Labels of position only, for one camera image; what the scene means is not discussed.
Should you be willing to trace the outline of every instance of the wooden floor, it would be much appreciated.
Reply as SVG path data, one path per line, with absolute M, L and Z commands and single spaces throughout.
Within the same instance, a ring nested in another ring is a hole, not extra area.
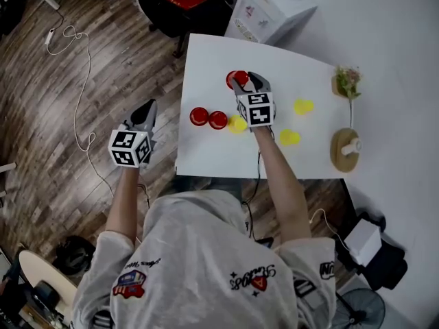
M 82 98 L 77 127 L 82 145 L 88 134 L 97 139 L 90 151 L 99 173 L 116 187 L 119 169 L 107 152 L 110 131 L 125 111 L 155 98 L 159 114 L 151 164 L 141 171 L 151 201 L 174 175 L 178 139 L 180 94 L 185 57 L 171 53 L 177 40 L 150 32 L 149 21 L 134 0 L 62 0 L 65 16 L 56 30 L 52 52 L 67 45 L 65 26 L 90 35 L 91 75 Z M 42 0 L 28 0 L 19 26 L 0 41 L 0 138 L 1 163 L 17 163 L 3 178 L 8 194 L 0 211 L 0 244 L 13 254 L 16 243 L 50 259 L 54 247 L 76 234 L 95 242 L 103 230 L 111 203 L 105 184 L 95 176 L 86 155 L 73 135 L 73 113 L 87 70 L 86 40 L 77 40 L 59 56 L 47 53 L 44 41 L 60 17 Z M 323 207 L 340 220 L 348 199 L 339 181 L 305 181 L 310 214 Z M 248 197 L 254 182 L 244 182 Z M 147 210 L 141 189 L 139 234 Z M 256 237 L 275 236 L 279 231 L 267 184 L 252 202 Z M 320 219 L 312 225 L 314 235 L 330 236 Z M 350 277 L 336 265 L 340 283 Z

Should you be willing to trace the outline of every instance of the electric fan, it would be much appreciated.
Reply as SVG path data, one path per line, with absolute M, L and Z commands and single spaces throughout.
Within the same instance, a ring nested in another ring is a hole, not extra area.
M 370 289 L 355 289 L 337 295 L 337 311 L 332 329 L 379 329 L 384 321 L 385 304 Z

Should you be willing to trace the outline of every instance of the yellow object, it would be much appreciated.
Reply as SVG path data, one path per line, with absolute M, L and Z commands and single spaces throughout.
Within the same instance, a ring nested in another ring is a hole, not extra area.
M 290 129 L 284 129 L 281 132 L 281 144 L 283 146 L 299 144 L 300 134 L 298 132 L 293 132 Z
M 247 122 L 244 118 L 236 114 L 235 116 L 232 116 L 228 120 L 228 129 L 233 134 L 239 134 L 242 133 L 244 130 L 247 129 Z
M 307 114 L 314 109 L 314 102 L 311 100 L 297 99 L 294 102 L 294 111 L 297 114 Z

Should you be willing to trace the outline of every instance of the red circular object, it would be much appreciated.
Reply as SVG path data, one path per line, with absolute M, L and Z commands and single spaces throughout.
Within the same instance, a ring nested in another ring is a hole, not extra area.
M 209 124 L 213 129 L 220 130 L 227 125 L 227 116 L 224 112 L 215 111 L 209 116 Z
M 195 107 L 191 111 L 189 118 L 191 119 L 192 124 L 200 127 L 201 125 L 205 125 L 209 120 L 209 113 L 203 107 Z
M 226 77 L 227 86 L 233 90 L 231 81 L 235 78 L 240 86 L 245 86 L 248 82 L 248 74 L 245 71 L 231 71 Z

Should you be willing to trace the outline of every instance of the office chair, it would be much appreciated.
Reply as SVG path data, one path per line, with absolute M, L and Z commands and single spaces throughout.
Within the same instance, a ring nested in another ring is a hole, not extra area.
M 139 5 L 151 20 L 151 32 L 159 29 L 170 38 L 180 37 L 174 57 L 179 58 L 186 35 L 189 32 L 224 35 L 232 8 L 227 3 L 233 0 L 206 0 L 184 10 L 167 0 L 139 0 Z

